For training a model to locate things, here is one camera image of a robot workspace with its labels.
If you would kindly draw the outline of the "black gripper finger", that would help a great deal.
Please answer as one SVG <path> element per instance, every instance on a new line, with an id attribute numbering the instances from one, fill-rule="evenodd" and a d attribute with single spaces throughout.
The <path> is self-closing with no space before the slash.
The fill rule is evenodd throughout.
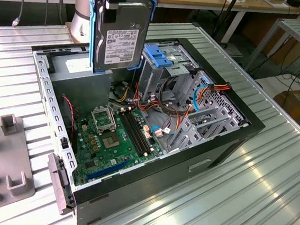
<path id="1" fill-rule="evenodd" d="M 105 0 L 103 22 L 114 23 L 116 21 L 116 12 L 119 3 L 112 0 Z"/>

